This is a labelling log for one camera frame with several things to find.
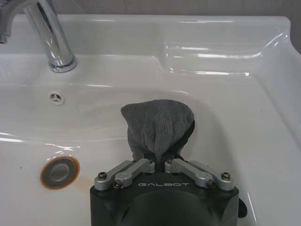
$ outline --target rust stain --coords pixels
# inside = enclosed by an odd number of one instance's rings
[[[80,190],[81,192],[89,193],[90,187],[94,185],[91,178],[87,176],[79,176],[76,181],[74,181],[73,186]]]

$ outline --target robotic hand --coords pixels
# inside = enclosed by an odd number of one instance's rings
[[[155,155],[143,157],[95,178],[92,226],[237,225],[241,201],[229,173],[170,153],[157,165]]]

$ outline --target white sink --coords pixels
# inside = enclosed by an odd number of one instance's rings
[[[232,174],[249,210],[240,226],[300,224],[301,56],[286,18],[60,20],[79,61],[71,72],[49,70],[24,16],[0,45],[1,226],[89,226],[94,177],[132,159],[120,108],[160,98],[193,110],[182,154]],[[46,189],[42,168],[68,155],[79,176]]]

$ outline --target gray wall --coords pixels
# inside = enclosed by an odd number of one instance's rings
[[[65,14],[286,16],[301,53],[301,0],[53,0]]]

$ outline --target faucet base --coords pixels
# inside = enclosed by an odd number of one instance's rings
[[[53,72],[56,72],[56,73],[64,73],[64,72],[71,71],[73,68],[76,67],[76,65],[77,65],[77,59],[74,55],[72,57],[71,62],[67,65],[55,66],[55,65],[49,63],[50,70]]]

